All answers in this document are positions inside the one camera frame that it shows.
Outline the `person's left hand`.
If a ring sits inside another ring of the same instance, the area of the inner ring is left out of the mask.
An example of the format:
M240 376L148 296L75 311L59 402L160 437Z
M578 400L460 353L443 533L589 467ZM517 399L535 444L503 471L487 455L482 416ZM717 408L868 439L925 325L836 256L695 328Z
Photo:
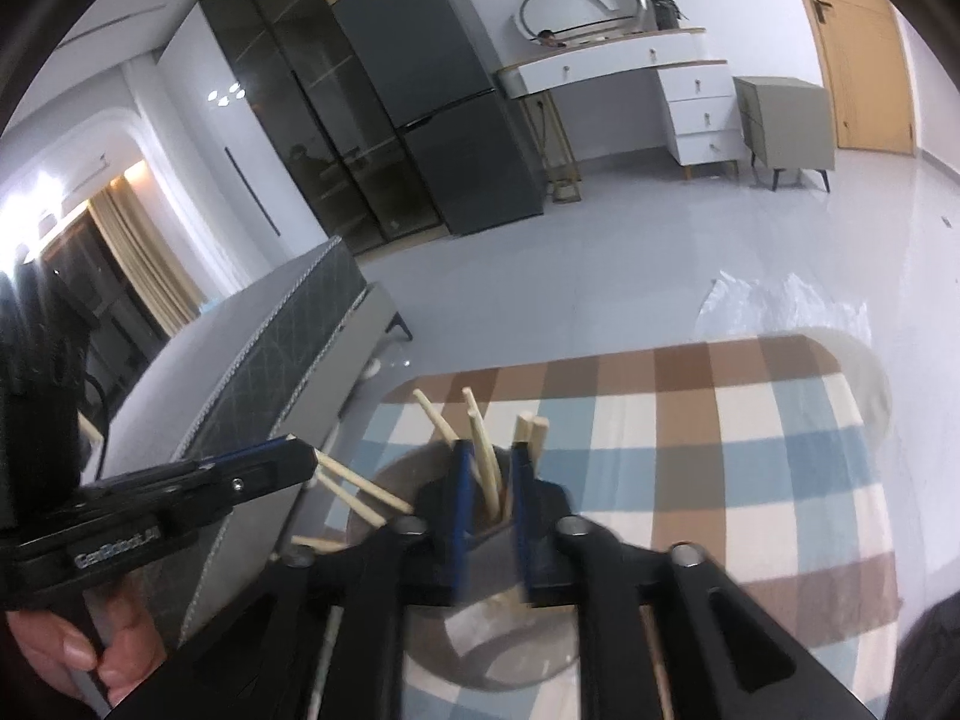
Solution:
M73 622L52 611L7 611L5 617L18 649L51 688L80 699L71 673L96 673L107 702L116 707L164 663L166 649L143 601L139 574L109 590L104 609L112 637L101 655Z

